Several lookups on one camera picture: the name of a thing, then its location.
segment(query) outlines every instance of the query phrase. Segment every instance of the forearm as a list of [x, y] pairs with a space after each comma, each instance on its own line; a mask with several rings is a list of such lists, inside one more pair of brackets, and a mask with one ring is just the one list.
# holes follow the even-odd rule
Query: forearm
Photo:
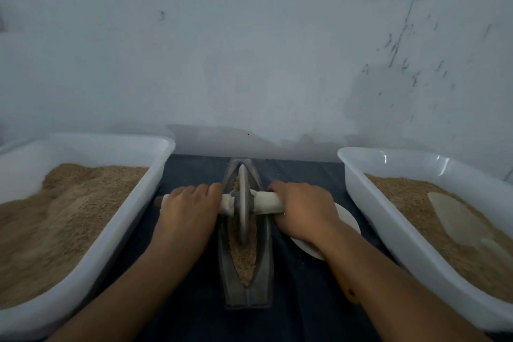
[[130, 341], [188, 272], [180, 259], [144, 253], [114, 284], [74, 316], [48, 341]]
[[488, 340], [345, 223], [326, 228], [316, 242], [349, 281], [383, 340]]

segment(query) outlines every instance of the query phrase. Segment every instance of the plastic tray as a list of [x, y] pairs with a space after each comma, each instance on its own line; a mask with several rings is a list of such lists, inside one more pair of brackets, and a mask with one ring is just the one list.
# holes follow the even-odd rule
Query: plastic tray
[[66, 162], [85, 166], [147, 166], [79, 264], [56, 286], [0, 311], [0, 339], [39, 339], [58, 328], [91, 292], [132, 223], [157, 189], [171, 139], [144, 135], [51, 134], [0, 148], [0, 203], [37, 192], [50, 170]]
[[424, 151], [344, 147], [346, 187], [391, 253], [424, 286], [475, 326], [513, 330], [513, 304], [461, 277], [364, 175], [425, 180], [455, 193], [513, 238], [513, 186], [457, 160]]

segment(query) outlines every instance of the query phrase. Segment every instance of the white wall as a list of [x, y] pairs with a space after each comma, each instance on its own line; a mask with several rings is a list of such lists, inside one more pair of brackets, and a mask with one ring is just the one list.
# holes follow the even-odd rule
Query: white wall
[[511, 0], [0, 0], [0, 16], [5, 142], [172, 130], [177, 153], [513, 166]]

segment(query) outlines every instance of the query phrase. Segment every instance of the dark blue cloth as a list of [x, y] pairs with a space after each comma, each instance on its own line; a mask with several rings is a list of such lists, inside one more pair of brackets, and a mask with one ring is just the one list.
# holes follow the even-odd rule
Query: dark blue cloth
[[[171, 155], [156, 195], [183, 185], [221, 182], [229, 158]], [[263, 186], [274, 179], [306, 182], [331, 192], [356, 218], [362, 235], [390, 256], [345, 188], [342, 163], [254, 160]], [[148, 246], [158, 210], [150, 204], [103, 281], [99, 293], [129, 268]], [[324, 261], [300, 250], [273, 227], [273, 306], [226, 310], [217, 263], [216, 235], [186, 279], [144, 328], [151, 341], [343, 341], [379, 340], [360, 306], [347, 301]]]

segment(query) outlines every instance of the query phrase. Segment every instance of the brown granular material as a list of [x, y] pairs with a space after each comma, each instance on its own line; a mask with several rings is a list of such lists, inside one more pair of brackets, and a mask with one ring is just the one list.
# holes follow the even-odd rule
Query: brown granular material
[[[239, 177], [235, 179], [234, 190], [239, 189]], [[257, 262], [257, 217], [249, 216], [248, 242], [242, 244], [239, 236], [239, 217], [228, 218], [228, 238], [230, 240], [230, 253], [234, 259], [235, 270], [244, 287], [248, 287]]]
[[382, 178], [369, 174], [366, 176], [458, 274], [489, 295], [513, 303], [513, 271], [487, 249], [483, 249], [486, 252], [484, 255], [473, 247], [454, 242], [445, 232], [427, 194], [439, 192], [465, 204], [471, 213], [490, 228], [494, 240], [513, 254], [513, 240], [508, 235], [493, 226], [470, 204], [432, 183], [405, 178]]
[[62, 164], [35, 195], [0, 204], [0, 309], [66, 277], [146, 170]]

